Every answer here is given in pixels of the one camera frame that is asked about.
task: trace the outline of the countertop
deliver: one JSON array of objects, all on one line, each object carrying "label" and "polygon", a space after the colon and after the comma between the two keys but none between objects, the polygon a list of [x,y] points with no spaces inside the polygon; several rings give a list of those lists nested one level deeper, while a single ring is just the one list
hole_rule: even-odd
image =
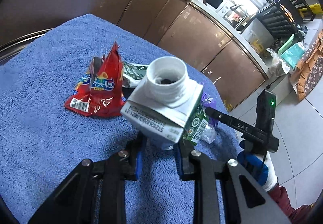
[{"label": "countertop", "polygon": [[260,56],[255,52],[255,50],[250,46],[249,43],[228,23],[226,20],[221,18],[217,13],[215,13],[211,8],[206,6],[202,1],[200,0],[188,0],[190,3],[196,5],[198,8],[200,8],[206,15],[209,16],[211,21],[217,21],[218,24],[220,23],[229,33],[232,34],[232,36],[235,37],[242,45],[243,47],[249,52],[249,54],[255,59],[255,61],[259,64],[261,69],[265,72],[265,74],[270,77],[271,74],[269,72],[268,67],[264,63],[264,61],[260,58]]}]

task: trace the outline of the metal screw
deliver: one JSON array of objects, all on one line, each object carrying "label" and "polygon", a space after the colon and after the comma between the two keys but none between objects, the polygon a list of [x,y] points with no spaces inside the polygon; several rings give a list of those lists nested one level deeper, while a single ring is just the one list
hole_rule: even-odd
[{"label": "metal screw", "polygon": [[91,164],[91,160],[90,159],[83,159],[82,160],[82,166],[89,166]]},{"label": "metal screw", "polygon": [[237,160],[235,160],[235,159],[230,159],[230,160],[228,161],[228,164],[229,164],[230,166],[237,166],[237,165],[238,165],[238,161],[237,161]]},{"label": "metal screw", "polygon": [[192,156],[200,156],[201,152],[194,149],[194,150],[191,151],[191,154],[192,154]]},{"label": "metal screw", "polygon": [[121,151],[118,152],[118,155],[120,157],[127,157],[129,154],[128,154],[128,152],[126,150],[121,150]]}]

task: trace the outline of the red chip bag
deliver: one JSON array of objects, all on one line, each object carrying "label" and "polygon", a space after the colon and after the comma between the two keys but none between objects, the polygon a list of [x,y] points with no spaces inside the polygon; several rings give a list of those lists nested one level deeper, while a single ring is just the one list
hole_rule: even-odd
[{"label": "red chip bag", "polygon": [[84,116],[120,115],[126,101],[122,94],[123,65],[115,42],[108,56],[94,57],[64,107]]}]

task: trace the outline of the hand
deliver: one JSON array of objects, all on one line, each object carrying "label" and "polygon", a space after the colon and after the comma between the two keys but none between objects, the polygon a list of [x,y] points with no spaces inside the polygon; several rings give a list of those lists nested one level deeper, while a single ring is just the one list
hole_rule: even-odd
[{"label": "hand", "polygon": [[[240,142],[240,147],[244,148],[244,140]],[[244,167],[245,161],[254,166],[257,171],[261,169],[264,156],[258,154],[247,154],[244,151],[238,154],[238,162]],[[258,174],[257,182],[263,187],[263,189],[268,192],[274,188],[278,182],[278,178],[275,175],[274,165],[271,161],[270,154],[267,152],[266,159],[260,174]]]}]

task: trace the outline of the red sleeve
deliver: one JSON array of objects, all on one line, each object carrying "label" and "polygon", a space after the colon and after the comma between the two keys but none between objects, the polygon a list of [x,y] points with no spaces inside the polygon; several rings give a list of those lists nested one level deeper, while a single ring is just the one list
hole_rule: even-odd
[{"label": "red sleeve", "polygon": [[311,209],[311,207],[308,205],[301,206],[298,209],[293,209],[290,205],[286,188],[283,186],[280,187],[279,185],[276,185],[271,191],[268,192],[268,194],[277,203],[292,224],[303,223],[305,217]]}]

